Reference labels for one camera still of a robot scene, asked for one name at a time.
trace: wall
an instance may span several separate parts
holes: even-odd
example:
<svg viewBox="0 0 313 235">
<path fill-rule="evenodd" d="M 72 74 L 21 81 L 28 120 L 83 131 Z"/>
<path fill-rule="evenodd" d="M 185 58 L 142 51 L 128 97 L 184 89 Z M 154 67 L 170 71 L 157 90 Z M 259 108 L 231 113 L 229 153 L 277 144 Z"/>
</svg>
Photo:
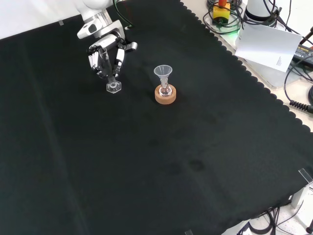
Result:
<svg viewBox="0 0 313 235">
<path fill-rule="evenodd" d="M 0 39 L 79 14 L 72 0 L 0 0 L 0 4 Z"/>
</svg>

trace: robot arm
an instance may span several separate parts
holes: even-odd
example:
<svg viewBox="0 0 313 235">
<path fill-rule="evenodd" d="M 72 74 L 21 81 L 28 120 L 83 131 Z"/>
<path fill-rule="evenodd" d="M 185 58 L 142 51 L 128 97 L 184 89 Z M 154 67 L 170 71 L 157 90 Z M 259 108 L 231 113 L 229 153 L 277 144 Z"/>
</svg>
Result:
<svg viewBox="0 0 313 235">
<path fill-rule="evenodd" d="M 121 22 L 112 22 L 106 8 L 113 5 L 113 0 L 75 0 L 75 5 L 85 22 L 77 33 L 78 38 L 90 35 L 100 38 L 88 49 L 90 66 L 99 77 L 109 80 L 107 91 L 116 93 L 121 83 L 115 78 L 119 76 L 125 52 L 136 50 L 137 43 L 127 43 Z M 112 69 L 107 51 L 113 47 L 118 47 L 118 52 Z"/>
</svg>

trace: black cable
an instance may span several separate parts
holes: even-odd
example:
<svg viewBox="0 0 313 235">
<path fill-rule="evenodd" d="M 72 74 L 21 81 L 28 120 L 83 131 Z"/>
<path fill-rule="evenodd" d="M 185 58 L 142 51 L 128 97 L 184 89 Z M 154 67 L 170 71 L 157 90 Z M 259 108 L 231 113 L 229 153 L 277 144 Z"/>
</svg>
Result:
<svg viewBox="0 0 313 235">
<path fill-rule="evenodd" d="M 281 222 L 281 223 L 278 223 L 278 218 L 279 218 L 279 213 L 280 213 L 280 207 L 268 209 L 266 212 L 264 212 L 264 213 L 262 213 L 261 215 L 259 215 L 259 216 L 256 217 L 256 218 L 259 218 L 259 217 L 264 216 L 264 215 L 267 214 L 267 215 L 269 216 L 269 225 L 268 225 L 268 227 L 265 228 L 265 229 L 262 229 L 262 230 L 258 230 L 258 229 L 253 228 L 253 227 L 251 226 L 251 224 L 249 223 L 249 228 L 250 228 L 251 232 L 253 232 L 253 233 L 255 233 L 255 234 L 258 234 L 258 235 L 264 235 L 264 234 L 266 234 L 266 233 L 268 233 L 268 232 L 271 231 L 271 232 L 270 232 L 270 235 L 276 235 L 276 228 L 278 228 L 278 229 L 284 231 L 285 233 L 288 233 L 288 234 L 290 234 L 290 235 L 294 235 L 294 234 L 291 234 L 291 233 L 289 233 L 289 232 L 283 230 L 282 228 L 279 227 L 279 225 L 281 225 L 281 224 L 287 222 L 288 220 L 292 219 L 293 217 L 295 217 L 295 216 L 298 214 L 298 212 L 300 211 L 300 209 L 301 209 L 301 207 L 302 207 L 302 205 L 303 205 L 303 202 L 301 203 L 301 206 L 299 207 L 299 209 L 296 211 L 296 213 L 295 213 L 293 216 L 291 216 L 290 218 L 284 220 L 284 221 Z"/>
<path fill-rule="evenodd" d="M 292 71 L 293 69 L 295 69 L 295 66 L 297 66 L 298 64 L 300 64 L 300 63 L 303 62 L 304 60 L 309 59 L 309 58 L 311 58 L 311 57 L 313 57 L 313 55 L 307 56 L 307 57 L 305 57 L 305 58 L 299 60 L 295 65 L 291 64 L 291 69 L 289 70 L 289 72 L 287 73 L 287 76 L 286 76 L 286 78 L 285 78 L 285 82 L 284 82 L 284 91 L 285 91 L 285 95 L 286 95 L 287 99 L 290 101 L 289 105 L 294 106 L 295 108 L 298 108 L 298 109 L 301 109 L 301 110 L 303 110 L 303 111 L 307 111 L 307 112 L 313 114 L 313 106 L 312 106 L 312 105 L 306 105 L 306 104 L 302 104 L 302 103 L 296 102 L 296 101 L 294 101 L 294 100 L 291 100 L 291 99 L 289 98 L 289 96 L 288 96 L 288 94 L 287 94 L 287 90 L 286 90 L 286 82 L 287 82 L 288 76 L 289 76 L 289 74 L 291 73 L 291 71 Z"/>
<path fill-rule="evenodd" d="M 308 78 L 310 79 L 310 81 L 313 82 L 313 79 L 311 78 L 311 76 L 309 75 L 308 71 L 306 70 L 305 66 L 303 66 L 302 68 L 303 72 L 308 76 Z"/>
<path fill-rule="evenodd" d="M 270 213 L 270 210 L 267 210 L 266 214 L 269 216 L 269 225 L 268 225 L 268 227 L 265 228 L 265 229 L 255 229 L 254 227 L 252 227 L 252 225 L 249 222 L 248 224 L 249 224 L 249 228 L 250 228 L 251 232 L 253 232 L 254 234 L 258 234 L 258 235 L 264 235 L 264 234 L 267 234 L 268 232 L 270 232 L 274 228 L 275 220 L 274 220 L 272 214 Z"/>
<path fill-rule="evenodd" d="M 113 5 L 114 5 L 114 8 L 117 12 L 117 14 L 120 16 L 120 18 L 122 18 L 123 21 L 125 21 L 126 23 L 128 23 L 130 25 L 130 27 L 133 27 L 134 25 L 129 21 L 127 20 L 118 10 L 117 8 L 117 5 L 116 5 L 116 0 L 113 0 Z"/>
<path fill-rule="evenodd" d="M 239 14 L 238 6 L 236 6 L 237 15 L 238 15 L 238 17 L 240 18 L 240 20 L 241 20 L 242 22 L 245 22 L 246 24 L 250 24 L 250 25 L 268 25 L 267 23 L 271 22 L 272 20 L 277 20 L 278 15 L 276 14 L 276 12 L 274 12 L 274 8 L 275 8 L 275 3 L 276 3 L 276 1 L 273 0 L 272 12 L 269 10 L 269 8 L 268 8 L 268 6 L 267 6 L 267 4 L 266 4 L 266 1 L 263 0 L 263 2 L 264 2 L 264 5 L 266 6 L 267 10 L 268 10 L 269 13 L 270 13 L 270 17 L 269 17 L 266 21 L 264 21 L 264 22 L 257 22 L 257 21 L 246 20 L 246 19 L 242 18 L 241 14 Z"/>
<path fill-rule="evenodd" d="M 293 30 L 293 29 L 290 28 L 288 25 L 286 25 L 286 23 L 283 21 L 282 18 L 278 17 L 277 20 L 278 20 L 278 22 L 281 23 L 289 32 L 294 32 L 294 33 L 300 35 L 300 33 L 298 33 L 297 31 Z M 312 43 L 309 39 L 307 39 L 307 38 L 305 38 L 305 37 L 303 37 L 303 36 L 302 36 L 302 38 L 303 38 L 305 41 L 307 41 L 307 42 L 309 42 L 309 43 L 311 43 L 311 44 L 313 45 L 313 43 Z"/>
<path fill-rule="evenodd" d="M 270 2 L 270 4 L 272 4 L 274 7 L 276 7 L 276 10 L 278 10 L 278 7 L 276 5 L 274 5 L 273 2 L 271 2 L 271 0 L 268 0 Z"/>
<path fill-rule="evenodd" d="M 289 14 L 288 14 L 288 18 L 287 18 L 287 21 L 286 21 L 286 25 L 288 25 L 290 13 L 291 13 L 291 0 L 290 0 L 290 3 L 289 3 Z"/>
<path fill-rule="evenodd" d="M 302 207 L 302 205 L 303 205 L 303 202 L 304 202 L 304 201 L 302 201 L 301 206 L 299 207 L 299 209 L 296 211 L 296 213 L 295 213 L 292 217 L 290 217 L 290 218 L 284 220 L 283 222 L 280 222 L 279 224 L 277 224 L 277 226 L 278 226 L 278 225 L 281 225 L 281 224 L 283 224 L 283 223 L 285 223 L 285 222 L 287 222 L 288 220 L 290 220 L 290 219 L 292 219 L 292 218 L 294 218 L 294 217 L 298 214 L 299 210 L 301 209 L 301 207 Z"/>
<path fill-rule="evenodd" d="M 217 32 L 212 26 L 210 26 L 206 21 L 205 21 L 205 17 L 207 15 L 210 16 L 212 22 L 214 23 L 217 23 L 220 25 L 220 27 L 234 27 L 234 26 L 237 26 L 239 25 L 239 23 L 241 22 L 245 22 L 246 24 L 250 24 L 250 25 L 268 25 L 269 22 L 273 21 L 273 20 L 276 20 L 277 22 L 277 17 L 278 15 L 276 14 L 276 11 L 275 11 L 275 2 L 276 0 L 273 0 L 273 7 L 272 7 L 272 11 L 269 10 L 267 4 L 266 4 L 266 0 L 263 0 L 264 2 L 264 5 L 266 6 L 267 10 L 269 11 L 270 13 L 270 16 L 269 18 L 264 21 L 264 22 L 257 22 L 257 21 L 253 21 L 253 20 L 250 20 L 250 19 L 244 19 L 241 14 L 243 12 L 243 9 L 242 7 L 240 7 L 240 5 L 242 4 L 242 0 L 233 0 L 230 3 L 231 5 L 231 9 L 228 9 L 226 7 L 222 7 L 222 6 L 218 6 L 217 3 L 215 3 L 214 0 L 207 0 L 207 6 L 208 6 L 208 13 L 206 13 L 204 16 L 203 16 L 203 22 L 204 24 L 214 33 L 216 34 L 220 34 L 220 35 L 223 35 L 223 34 L 229 34 L 229 33 L 234 33 L 234 32 L 237 32 L 239 31 L 240 27 L 237 27 L 237 29 L 235 30 L 231 30 L 231 31 L 228 31 L 228 32 Z M 223 8 L 223 9 L 227 9 L 228 11 L 230 11 L 230 14 L 235 16 L 235 20 L 233 20 L 232 22 L 230 23 L 220 23 L 220 22 L 217 22 L 213 19 L 212 15 L 211 15 L 211 12 L 213 11 L 213 8 L 214 6 L 218 6 L 219 8 Z"/>
<path fill-rule="evenodd" d="M 206 13 L 204 16 L 203 16 L 203 22 L 205 24 L 206 27 L 208 27 L 212 32 L 216 33 L 216 34 L 220 34 L 220 35 L 225 35 L 225 34 L 230 34 L 230 33 L 234 33 L 234 32 L 237 32 L 239 31 L 240 29 L 240 20 L 237 16 L 237 12 L 234 11 L 235 9 L 235 5 L 234 5 L 234 1 L 231 1 L 231 2 L 228 2 L 230 4 L 230 9 L 226 8 L 226 7 L 223 7 L 223 6 L 219 6 L 217 2 L 215 2 L 214 0 L 207 0 L 207 6 L 208 6 L 208 13 Z M 214 6 L 217 6 L 219 8 L 222 8 L 222 9 L 226 9 L 228 11 L 230 11 L 230 14 L 232 16 L 235 16 L 235 19 L 232 21 L 232 22 L 229 22 L 229 23 L 221 23 L 221 22 L 218 22 L 216 21 L 215 19 L 213 19 L 212 15 L 211 15 L 211 12 L 213 11 L 214 9 Z M 231 30 L 231 31 L 228 31 L 228 32 L 218 32 L 216 31 L 216 29 L 214 29 L 212 26 L 210 26 L 206 21 L 205 21 L 205 17 L 209 15 L 209 17 L 211 18 L 212 22 L 213 23 L 216 23 L 217 24 L 217 27 L 225 27 L 225 28 L 232 28 L 232 27 L 237 27 L 235 30 Z"/>
</svg>

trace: paper sheet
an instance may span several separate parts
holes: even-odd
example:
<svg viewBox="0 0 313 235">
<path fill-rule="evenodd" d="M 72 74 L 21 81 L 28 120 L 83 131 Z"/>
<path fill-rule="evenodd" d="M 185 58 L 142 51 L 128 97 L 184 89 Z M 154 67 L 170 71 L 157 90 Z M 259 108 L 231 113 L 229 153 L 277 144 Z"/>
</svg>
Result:
<svg viewBox="0 0 313 235">
<path fill-rule="evenodd" d="M 235 55 L 286 72 L 302 37 L 264 25 L 243 27 Z"/>
</svg>

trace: black tablecloth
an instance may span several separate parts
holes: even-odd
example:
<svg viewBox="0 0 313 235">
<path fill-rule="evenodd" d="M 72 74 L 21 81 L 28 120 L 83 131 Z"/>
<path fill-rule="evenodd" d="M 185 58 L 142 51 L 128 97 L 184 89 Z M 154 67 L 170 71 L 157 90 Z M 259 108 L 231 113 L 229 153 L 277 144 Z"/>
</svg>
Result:
<svg viewBox="0 0 313 235">
<path fill-rule="evenodd" d="M 138 50 L 117 94 L 90 71 L 80 16 L 0 41 L 1 234 L 219 235 L 305 185 L 310 130 L 190 11 L 119 8 Z M 154 99 L 161 64 L 169 106 Z"/>
</svg>

